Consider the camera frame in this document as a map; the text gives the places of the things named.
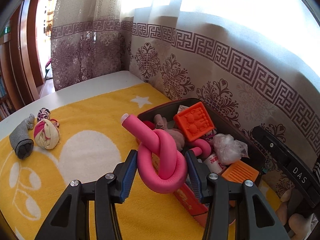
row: open cardboard box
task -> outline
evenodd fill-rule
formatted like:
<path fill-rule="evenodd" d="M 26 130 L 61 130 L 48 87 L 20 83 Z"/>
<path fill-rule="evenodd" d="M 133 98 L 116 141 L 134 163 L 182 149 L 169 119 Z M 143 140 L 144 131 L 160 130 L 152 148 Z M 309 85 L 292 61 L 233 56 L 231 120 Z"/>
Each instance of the open cardboard box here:
<path fill-rule="evenodd" d="M 189 98 L 183 100 L 172 101 L 160 106 L 156 106 L 148 111 L 145 111 L 138 115 L 138 118 L 141 121 L 151 121 L 153 122 L 153 118 L 156 114 L 160 114 L 162 117 L 165 117 L 168 122 L 173 120 L 173 117 L 178 112 L 179 105 L 183 106 L 192 106 L 196 103 L 200 102 L 197 98 Z M 262 169 L 264 168 L 266 158 L 260 152 L 260 150 L 247 138 L 238 128 L 236 128 L 233 124 L 227 121 L 222 115 L 220 115 L 217 111 L 207 106 L 204 103 L 205 108 L 208 111 L 208 114 L 217 128 L 218 133 L 230 134 L 234 137 L 235 140 L 239 140 L 245 142 L 248 145 L 248 155 L 249 158 L 242 158 L 241 160 L 244 163 L 247 163 L 251 167 L 255 168 L 259 171 L 259 176 L 257 177 L 255 184 L 258 186 L 262 176 Z M 156 170 L 159 167 L 159 158 L 153 154 L 152 156 L 153 165 Z M 193 191 L 184 184 L 181 188 L 176 190 L 173 193 L 176 198 L 180 201 L 180 203 L 185 207 L 185 209 L 190 213 L 191 216 L 194 217 L 195 220 L 199 222 L 199 224 L 205 227 L 208 208 L 199 203 L 196 199 Z"/>

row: orange ridged block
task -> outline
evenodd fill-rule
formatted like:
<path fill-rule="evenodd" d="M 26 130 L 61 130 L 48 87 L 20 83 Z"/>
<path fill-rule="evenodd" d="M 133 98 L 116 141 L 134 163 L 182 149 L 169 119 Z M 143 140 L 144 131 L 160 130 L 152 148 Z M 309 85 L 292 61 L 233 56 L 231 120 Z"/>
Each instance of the orange ridged block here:
<path fill-rule="evenodd" d="M 243 183 L 247 179 L 254 182 L 258 175 L 259 171 L 242 161 L 236 161 L 232 163 L 221 176 L 228 181 Z"/>
<path fill-rule="evenodd" d="M 189 142 L 193 142 L 215 128 L 202 102 L 181 111 L 173 119 Z"/>

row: curtain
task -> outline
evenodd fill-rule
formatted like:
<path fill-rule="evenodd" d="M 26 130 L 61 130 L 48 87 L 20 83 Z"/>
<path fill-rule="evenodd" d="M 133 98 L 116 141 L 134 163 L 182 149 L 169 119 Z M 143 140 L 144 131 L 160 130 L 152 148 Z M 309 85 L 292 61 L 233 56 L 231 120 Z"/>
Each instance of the curtain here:
<path fill-rule="evenodd" d="M 300 0 L 58 0 L 51 38 L 56 90 L 129 70 L 252 141 L 261 125 L 310 168 L 319 156 L 320 28 Z M 281 196 L 293 184 L 255 143 Z"/>

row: yellow towel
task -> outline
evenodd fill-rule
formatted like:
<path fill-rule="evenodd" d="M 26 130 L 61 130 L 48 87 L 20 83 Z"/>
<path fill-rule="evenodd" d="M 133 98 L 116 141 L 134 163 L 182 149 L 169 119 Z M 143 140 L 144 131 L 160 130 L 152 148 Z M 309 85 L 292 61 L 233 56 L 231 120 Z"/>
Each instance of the yellow towel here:
<path fill-rule="evenodd" d="M 20 161 L 9 138 L 0 142 L 0 209 L 20 240 L 33 240 L 68 183 L 94 181 L 113 171 L 136 149 L 135 138 L 120 124 L 124 113 L 139 114 L 169 99 L 140 84 L 72 103 L 51 111 L 60 123 L 53 150 L 37 147 Z M 149 190 L 138 173 L 124 204 L 116 205 L 123 239 L 201 239 L 203 228 L 172 195 Z M 94 205 L 90 205 L 90 235 Z M 229 239 L 234 239 L 234 225 Z"/>

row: silver screw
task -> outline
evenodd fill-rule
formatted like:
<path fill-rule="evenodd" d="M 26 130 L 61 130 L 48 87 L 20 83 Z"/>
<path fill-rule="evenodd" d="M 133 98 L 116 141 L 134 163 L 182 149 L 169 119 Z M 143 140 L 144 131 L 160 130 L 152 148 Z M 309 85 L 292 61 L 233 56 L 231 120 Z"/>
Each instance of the silver screw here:
<path fill-rule="evenodd" d="M 253 186 L 253 182 L 252 182 L 252 180 L 246 180 L 245 182 L 244 182 L 244 184 L 246 185 L 246 186 L 248 186 L 248 187 L 252 187 Z"/>
<path fill-rule="evenodd" d="M 78 186 L 79 185 L 79 180 L 73 180 L 73 181 L 71 181 L 70 182 L 70 185 L 71 185 L 71 187 L 76 187 L 76 186 Z"/>
<path fill-rule="evenodd" d="M 113 179 L 115 175 L 112 172 L 109 172 L 105 175 L 106 179 Z"/>
<path fill-rule="evenodd" d="M 209 178 L 210 178 L 210 179 L 218 179 L 218 175 L 215 174 L 215 173 L 210 173 L 210 174 L 209 174 Z"/>

